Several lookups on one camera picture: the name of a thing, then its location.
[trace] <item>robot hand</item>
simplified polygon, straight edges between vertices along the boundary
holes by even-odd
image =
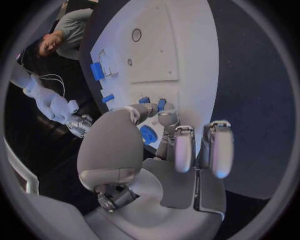
[[[31,81],[23,89],[25,95],[35,99],[38,109],[50,120],[67,124],[72,114],[77,112],[78,105],[75,100],[67,102],[55,91],[45,88],[41,81],[34,75]]]
[[[83,138],[90,130],[93,119],[89,115],[71,115],[66,126],[72,134],[79,138]]]

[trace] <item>dark background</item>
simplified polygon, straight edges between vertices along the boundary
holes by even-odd
[[[3,44],[7,37],[12,33],[14,26],[22,19],[22,15],[24,14],[25,10],[29,9],[29,7],[33,4],[42,3],[41,0],[27,0],[27,1],[18,1],[13,2],[3,2],[2,9],[7,9],[8,14],[2,14],[1,15],[1,43]],[[295,56],[299,56],[299,26],[298,26],[298,8],[297,4],[294,1],[285,1],[283,2],[277,2],[277,1],[271,1],[271,0],[263,0],[263,1],[252,1],[255,4],[259,4],[260,7],[264,8],[270,13],[270,17],[273,21],[279,21],[283,24],[282,31],[286,31],[287,35],[291,36],[292,41],[290,42],[289,46],[293,48],[293,52]],[[85,104],[85,102],[89,102],[90,99],[84,99],[81,104]],[[75,141],[75,143],[70,146],[70,148],[78,146],[80,144],[80,141],[73,140],[73,136],[70,134],[63,136],[64,141]],[[61,155],[61,159],[68,158],[67,155]],[[10,207],[9,203],[7,202],[3,192],[1,191],[2,195],[0,198],[0,205],[1,205],[1,213],[4,217],[4,221],[2,223],[2,239],[14,239],[17,237],[22,238],[28,238],[33,239],[34,236],[28,231],[28,229],[22,224],[22,222],[19,220],[19,218],[14,213],[13,209]],[[280,221],[274,226],[272,231],[264,238],[264,239],[275,239],[279,234],[281,235],[287,235],[289,236],[296,236],[298,233],[298,229],[296,226],[296,219],[299,213],[298,208],[298,202],[300,200],[300,193],[297,192],[292,204],[288,208],[288,210],[285,212],[283,217],[280,219]]]

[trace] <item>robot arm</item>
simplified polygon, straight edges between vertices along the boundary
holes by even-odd
[[[78,111],[75,100],[67,101],[52,89],[44,87],[39,78],[29,74],[19,64],[15,64],[12,78],[13,84],[23,89],[25,95],[35,99],[38,109],[50,120],[67,125],[77,137],[83,138],[92,125],[88,116],[74,115]]]

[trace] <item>person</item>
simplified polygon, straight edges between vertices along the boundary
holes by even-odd
[[[62,57],[79,60],[80,42],[92,12],[91,8],[86,8],[65,14],[57,23],[54,31],[41,38],[37,55],[47,57],[56,51]]]

